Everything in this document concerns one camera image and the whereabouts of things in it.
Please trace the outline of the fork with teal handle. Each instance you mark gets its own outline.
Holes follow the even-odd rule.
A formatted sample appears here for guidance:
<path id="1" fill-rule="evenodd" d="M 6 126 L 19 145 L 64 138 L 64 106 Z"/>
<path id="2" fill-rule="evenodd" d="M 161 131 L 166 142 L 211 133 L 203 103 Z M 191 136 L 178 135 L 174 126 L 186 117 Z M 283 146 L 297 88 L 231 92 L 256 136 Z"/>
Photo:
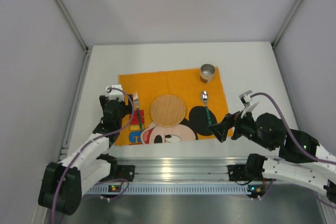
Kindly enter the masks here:
<path id="1" fill-rule="evenodd" d="M 142 132 L 144 130 L 143 123 L 142 123 L 142 117 L 140 114 L 140 104 L 139 104 L 139 95 L 137 92 L 135 92 L 133 95 L 133 104 L 137 112 L 137 117 L 138 117 L 138 122 L 139 122 L 139 127 L 140 131 Z"/>

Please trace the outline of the spoon with teal handle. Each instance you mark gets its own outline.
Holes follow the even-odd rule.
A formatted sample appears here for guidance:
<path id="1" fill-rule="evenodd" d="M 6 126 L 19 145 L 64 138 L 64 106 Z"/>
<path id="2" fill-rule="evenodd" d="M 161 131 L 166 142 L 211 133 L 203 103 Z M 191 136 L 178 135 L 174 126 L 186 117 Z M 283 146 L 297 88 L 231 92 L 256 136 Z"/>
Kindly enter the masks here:
<path id="1" fill-rule="evenodd" d="M 201 92 L 200 98 L 201 98 L 201 101 L 203 102 L 204 107 L 205 107 L 206 116 L 207 116 L 207 120 L 208 120 L 208 126 L 210 126 L 212 124 L 212 120 L 211 120 L 210 112 L 209 112 L 209 109 L 208 109 L 208 93 L 207 93 L 207 91 L 203 90 Z"/>

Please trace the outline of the round woven coaster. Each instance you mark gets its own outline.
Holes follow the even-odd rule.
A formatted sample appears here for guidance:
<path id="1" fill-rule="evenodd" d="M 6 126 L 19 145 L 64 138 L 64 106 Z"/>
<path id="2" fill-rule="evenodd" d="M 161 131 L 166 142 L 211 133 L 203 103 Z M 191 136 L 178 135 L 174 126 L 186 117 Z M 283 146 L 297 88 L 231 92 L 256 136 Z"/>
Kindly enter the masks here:
<path id="1" fill-rule="evenodd" d="M 156 98 L 150 106 L 150 117 L 159 126 L 176 126 L 183 121 L 185 115 L 186 106 L 175 95 L 162 95 Z"/>

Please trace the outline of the orange Mickey Mouse placemat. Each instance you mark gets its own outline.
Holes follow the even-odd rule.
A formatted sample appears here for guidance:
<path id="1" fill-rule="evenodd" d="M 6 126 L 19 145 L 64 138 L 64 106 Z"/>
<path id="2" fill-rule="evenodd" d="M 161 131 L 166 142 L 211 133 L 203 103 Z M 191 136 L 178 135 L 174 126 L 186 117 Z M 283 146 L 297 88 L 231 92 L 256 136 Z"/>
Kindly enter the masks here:
<path id="1" fill-rule="evenodd" d="M 119 146 L 179 143 L 214 138 L 207 129 L 206 111 L 200 98 L 203 90 L 208 93 L 208 109 L 212 124 L 220 122 L 228 113 L 219 72 L 215 72 L 210 83 L 203 83 L 200 80 L 198 69 L 124 74 L 119 76 L 119 83 L 127 93 L 138 93 L 144 127 L 141 132 L 135 110 L 132 118 L 128 116 L 123 119 L 122 124 L 129 123 L 129 127 L 123 130 L 116 140 L 116 145 Z M 150 117 L 150 106 L 153 101 L 166 94 L 179 97 L 186 106 L 185 118 L 173 127 L 159 126 Z"/>

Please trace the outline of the metal cup with cork band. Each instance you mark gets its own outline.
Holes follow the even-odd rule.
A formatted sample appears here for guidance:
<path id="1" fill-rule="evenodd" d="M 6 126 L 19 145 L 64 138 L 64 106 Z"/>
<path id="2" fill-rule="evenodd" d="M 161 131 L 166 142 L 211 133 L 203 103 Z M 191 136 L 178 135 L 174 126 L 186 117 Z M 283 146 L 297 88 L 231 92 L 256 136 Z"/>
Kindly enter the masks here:
<path id="1" fill-rule="evenodd" d="M 215 67 L 212 64 L 203 64 L 200 67 L 200 80 L 203 83 L 209 83 L 212 81 L 214 74 L 215 74 Z"/>

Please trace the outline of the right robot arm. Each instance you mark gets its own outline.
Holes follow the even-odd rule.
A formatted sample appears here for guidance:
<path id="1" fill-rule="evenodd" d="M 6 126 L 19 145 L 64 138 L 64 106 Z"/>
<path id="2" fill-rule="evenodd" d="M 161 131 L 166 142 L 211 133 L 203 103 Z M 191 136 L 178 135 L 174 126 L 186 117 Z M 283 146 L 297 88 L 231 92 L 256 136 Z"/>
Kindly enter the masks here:
<path id="1" fill-rule="evenodd" d="M 254 119 L 250 112 L 226 114 L 208 130 L 222 143 L 229 129 L 232 140 L 245 137 L 269 151 L 278 150 L 277 158 L 249 154 L 240 173 L 229 170 L 230 180 L 281 180 L 313 190 L 335 202 L 335 157 L 309 134 L 286 130 L 283 121 L 270 113 Z"/>

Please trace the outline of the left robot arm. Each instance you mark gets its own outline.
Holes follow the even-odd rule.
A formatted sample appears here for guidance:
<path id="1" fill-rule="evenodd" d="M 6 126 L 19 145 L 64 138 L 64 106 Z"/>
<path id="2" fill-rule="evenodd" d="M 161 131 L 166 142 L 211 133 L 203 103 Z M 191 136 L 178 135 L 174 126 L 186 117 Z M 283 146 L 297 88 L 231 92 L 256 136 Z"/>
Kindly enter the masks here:
<path id="1" fill-rule="evenodd" d="M 134 116 L 133 96 L 100 96 L 103 116 L 89 138 L 71 155 L 59 162 L 49 163 L 44 171 L 38 205 L 72 215 L 83 196 L 95 185 L 120 180 L 117 158 L 107 154 L 120 133 L 127 127 L 125 116 Z"/>

